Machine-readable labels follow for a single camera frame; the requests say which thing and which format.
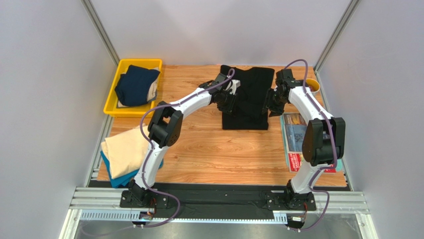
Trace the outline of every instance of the blue cloth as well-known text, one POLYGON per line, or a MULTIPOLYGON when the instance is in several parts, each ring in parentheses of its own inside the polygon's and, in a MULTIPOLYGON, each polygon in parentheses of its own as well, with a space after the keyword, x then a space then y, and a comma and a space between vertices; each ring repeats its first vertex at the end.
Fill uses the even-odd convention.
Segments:
MULTIPOLYGON (((111 175, 110 175, 110 164, 109 164, 109 160, 106 158, 105 154, 103 153, 103 151, 100 151, 100 155, 102 156, 103 162, 105 162, 106 165, 106 170, 107 173, 109 174, 109 179, 110 179, 110 184, 112 185, 113 188, 118 188, 119 186, 126 186, 128 185, 128 183, 130 182, 131 178, 133 178, 137 172, 138 169, 130 172, 128 174, 125 174, 123 176, 120 176, 118 178, 112 179, 111 175)), ((162 162, 160 163, 159 169, 162 168, 163 166, 163 159, 162 162)))
POLYGON ((124 106, 142 106, 147 104, 150 86, 158 78, 158 70, 130 65, 115 87, 116 95, 124 106))

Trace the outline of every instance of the yellow plastic basket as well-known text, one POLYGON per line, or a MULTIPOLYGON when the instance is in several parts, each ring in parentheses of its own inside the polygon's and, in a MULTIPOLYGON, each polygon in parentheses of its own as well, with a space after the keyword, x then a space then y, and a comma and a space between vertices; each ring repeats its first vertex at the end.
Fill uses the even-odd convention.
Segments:
POLYGON ((159 67, 161 72, 158 78, 158 84, 162 76, 162 60, 161 59, 122 59, 119 62, 118 68, 115 73, 115 78, 112 82, 112 87, 109 91, 109 96, 107 97, 105 108, 103 112, 112 117, 138 117, 141 118, 143 115, 151 108, 155 107, 156 101, 152 101, 149 104, 137 107, 125 107, 117 108, 118 96, 115 92, 115 87, 118 84, 120 76, 124 73, 130 65, 144 67, 147 69, 153 69, 159 67))

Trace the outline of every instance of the wooden tabletop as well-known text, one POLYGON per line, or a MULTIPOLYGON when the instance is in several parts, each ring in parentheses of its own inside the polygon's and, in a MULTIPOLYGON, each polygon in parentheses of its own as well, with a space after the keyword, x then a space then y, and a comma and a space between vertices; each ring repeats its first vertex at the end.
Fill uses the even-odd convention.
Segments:
MULTIPOLYGON (((277 72, 284 67, 269 68, 277 72)), ((163 66, 157 102, 181 99, 199 84, 215 79, 219 69, 219 65, 163 66)), ((291 69, 296 79, 303 78, 304 67, 291 69)), ((308 70, 308 78, 315 79, 312 67, 308 70)), ((316 99, 322 104, 319 93, 316 99)), ((298 110, 287 104, 285 112, 298 110)), ((211 104, 184 119, 181 136, 166 153, 156 182, 286 185, 293 178, 295 173, 290 173, 286 165, 279 117, 268 118, 268 130, 222 130, 221 114, 216 105, 211 104)), ((139 122, 138 118, 115 118, 110 135, 132 129, 139 122)), ((103 163, 97 180, 109 181, 103 163)), ((337 172, 323 174, 316 185, 345 187, 346 181, 343 172, 337 172)))

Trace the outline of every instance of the gray wall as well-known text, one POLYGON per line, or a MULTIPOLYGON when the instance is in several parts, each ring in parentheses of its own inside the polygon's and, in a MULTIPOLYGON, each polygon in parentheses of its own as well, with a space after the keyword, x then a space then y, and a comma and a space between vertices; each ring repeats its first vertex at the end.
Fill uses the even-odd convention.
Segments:
POLYGON ((379 237, 422 238, 424 2, 362 1, 320 73, 379 237))
POLYGON ((0 3, 0 238, 59 236, 114 64, 78 0, 0 3))
POLYGON ((349 0, 93 0, 120 58, 315 63, 349 0))

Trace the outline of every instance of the cream folded cloth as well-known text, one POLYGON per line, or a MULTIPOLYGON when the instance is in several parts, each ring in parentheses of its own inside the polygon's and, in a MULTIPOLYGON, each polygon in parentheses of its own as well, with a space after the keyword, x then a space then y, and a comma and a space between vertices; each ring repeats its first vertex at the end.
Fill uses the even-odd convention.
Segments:
MULTIPOLYGON (((143 131, 149 135, 147 126, 143 131)), ((103 154, 109 160, 112 179, 118 178, 141 167, 147 153, 149 142, 140 132, 140 126, 105 138, 101 143, 103 154)))

